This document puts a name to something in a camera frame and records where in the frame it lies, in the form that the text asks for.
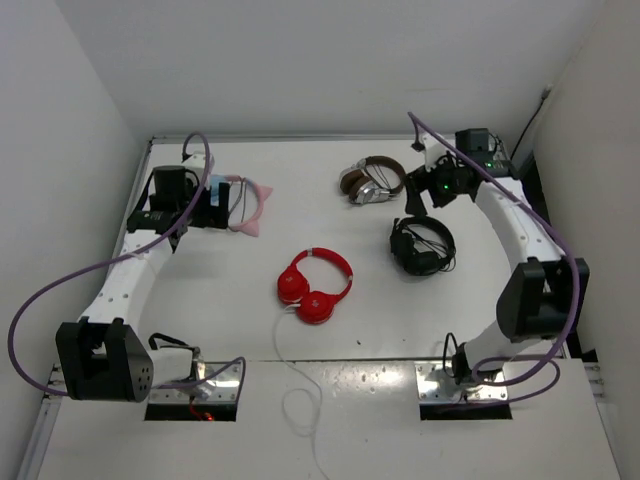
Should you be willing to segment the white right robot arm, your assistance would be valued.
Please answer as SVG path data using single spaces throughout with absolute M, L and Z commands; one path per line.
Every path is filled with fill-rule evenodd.
M 489 130 L 459 131 L 447 141 L 416 127 L 412 147 L 424 163 L 404 178 L 406 213 L 426 219 L 422 192 L 436 208 L 469 197 L 490 222 L 511 268 L 494 321 L 457 345 L 443 359 L 444 369 L 462 385 L 505 388 L 524 382 L 553 361 L 574 330 L 589 267 L 533 210 L 503 142 Z

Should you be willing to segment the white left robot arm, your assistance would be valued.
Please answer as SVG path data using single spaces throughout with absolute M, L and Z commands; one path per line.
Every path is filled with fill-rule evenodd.
M 196 347 L 151 347 L 138 337 L 159 273 L 189 229 L 228 225 L 229 186 L 210 200 L 203 157 L 156 167 L 126 222 L 122 251 L 97 297 L 76 322 L 63 323 L 56 346 L 74 400 L 141 402 L 154 388 L 194 388 Z

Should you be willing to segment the black headphones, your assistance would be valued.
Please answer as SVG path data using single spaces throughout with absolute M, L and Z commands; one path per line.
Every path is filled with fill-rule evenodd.
M 409 275 L 428 277 L 456 266 L 457 248 L 450 230 L 432 217 L 396 218 L 389 237 L 396 263 Z

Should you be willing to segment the pink blue cat-ear headphones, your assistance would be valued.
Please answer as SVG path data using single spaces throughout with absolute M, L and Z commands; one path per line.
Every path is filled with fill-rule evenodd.
M 273 188 L 239 175 L 211 175 L 209 184 L 212 206 L 221 205 L 223 183 L 227 183 L 230 187 L 237 186 L 236 199 L 228 208 L 229 220 L 236 220 L 236 223 L 230 224 L 228 229 L 235 233 L 257 238 L 260 233 L 259 220 Z

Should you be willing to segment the brown silver headphones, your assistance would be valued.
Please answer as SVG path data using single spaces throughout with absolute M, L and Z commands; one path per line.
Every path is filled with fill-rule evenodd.
M 390 170 L 397 177 L 395 186 L 389 184 L 383 169 Z M 381 155 L 369 156 L 341 172 L 338 188 L 355 205 L 384 203 L 402 193 L 405 177 L 404 167 L 395 159 Z

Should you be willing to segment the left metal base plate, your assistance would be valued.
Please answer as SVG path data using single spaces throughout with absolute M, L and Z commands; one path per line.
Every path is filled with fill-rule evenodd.
M 196 380 L 205 382 L 196 387 L 177 389 L 154 389 L 150 393 L 149 405 L 184 405 L 189 403 L 203 406 L 235 405 L 244 381 L 245 361 L 215 363 L 196 360 L 192 377 L 186 383 Z

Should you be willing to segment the metal base plate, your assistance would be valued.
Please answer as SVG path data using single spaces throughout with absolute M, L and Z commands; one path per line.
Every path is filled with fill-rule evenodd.
M 244 381 L 245 361 L 215 363 L 196 360 L 192 377 L 186 383 L 196 380 L 205 382 L 196 387 L 177 389 L 154 389 L 150 393 L 149 405 L 184 405 L 189 403 L 203 406 L 235 405 Z
M 418 361 L 414 367 L 421 406 L 486 404 L 508 399 L 506 387 L 457 384 L 445 373 L 441 361 Z

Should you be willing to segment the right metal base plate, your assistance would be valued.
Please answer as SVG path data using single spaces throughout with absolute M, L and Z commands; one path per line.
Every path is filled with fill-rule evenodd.
M 457 384 L 445 373 L 441 361 L 418 361 L 414 367 L 421 406 L 486 404 L 508 399 L 506 387 Z

